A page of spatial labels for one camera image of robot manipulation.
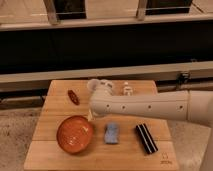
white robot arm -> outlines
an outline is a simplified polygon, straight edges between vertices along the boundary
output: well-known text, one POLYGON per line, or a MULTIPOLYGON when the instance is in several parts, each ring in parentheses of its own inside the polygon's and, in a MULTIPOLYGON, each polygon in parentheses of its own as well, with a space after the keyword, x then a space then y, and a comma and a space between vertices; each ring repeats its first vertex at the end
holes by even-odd
MULTIPOLYGON (((113 83, 108 80, 90 80, 88 89, 92 92, 90 109, 96 116, 109 113, 132 114, 150 118, 186 120, 213 127, 213 92, 176 91, 133 96, 113 95, 113 83)), ((213 164, 213 133, 201 166, 209 171, 213 164)))

black cabinet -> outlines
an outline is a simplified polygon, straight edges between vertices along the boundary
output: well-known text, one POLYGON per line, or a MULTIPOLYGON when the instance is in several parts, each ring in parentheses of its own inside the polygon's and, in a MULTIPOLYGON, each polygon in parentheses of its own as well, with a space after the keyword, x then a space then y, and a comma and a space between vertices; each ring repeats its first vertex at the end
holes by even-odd
POLYGON ((213 60, 213 22, 0 32, 0 73, 213 60))

black object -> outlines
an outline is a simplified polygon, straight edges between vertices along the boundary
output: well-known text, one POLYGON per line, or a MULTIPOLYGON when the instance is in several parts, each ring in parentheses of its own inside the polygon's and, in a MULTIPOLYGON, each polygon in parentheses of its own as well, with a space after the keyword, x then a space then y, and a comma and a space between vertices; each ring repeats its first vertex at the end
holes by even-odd
POLYGON ((86 18, 84 0, 54 0, 59 19, 86 18))
POLYGON ((0 74, 213 61, 212 30, 209 20, 1 31, 0 74))
POLYGON ((188 13, 192 0, 148 0, 147 15, 188 13))
POLYGON ((141 142, 147 152, 147 154, 152 154, 158 151, 158 148, 149 132, 147 129, 146 124, 141 124, 136 126, 136 131, 138 135, 140 136, 141 142))

gray floor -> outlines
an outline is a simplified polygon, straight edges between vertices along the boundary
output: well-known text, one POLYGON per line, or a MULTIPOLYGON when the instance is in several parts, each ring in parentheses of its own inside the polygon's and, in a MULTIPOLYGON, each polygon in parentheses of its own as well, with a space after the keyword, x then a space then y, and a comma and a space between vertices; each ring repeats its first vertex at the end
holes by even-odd
MULTIPOLYGON (((23 171, 43 102, 39 97, 8 99, 0 104, 0 171, 23 171)), ((168 121, 180 171, 198 171, 210 129, 168 121)))

wooden bowl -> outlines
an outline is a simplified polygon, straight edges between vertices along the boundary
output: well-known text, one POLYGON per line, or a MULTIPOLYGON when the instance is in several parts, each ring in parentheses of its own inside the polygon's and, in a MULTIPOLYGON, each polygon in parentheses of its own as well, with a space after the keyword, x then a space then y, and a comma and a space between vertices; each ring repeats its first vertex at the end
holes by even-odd
POLYGON ((70 154, 84 150, 93 136, 93 126, 83 116, 75 115, 64 120, 57 131, 59 146, 70 154))

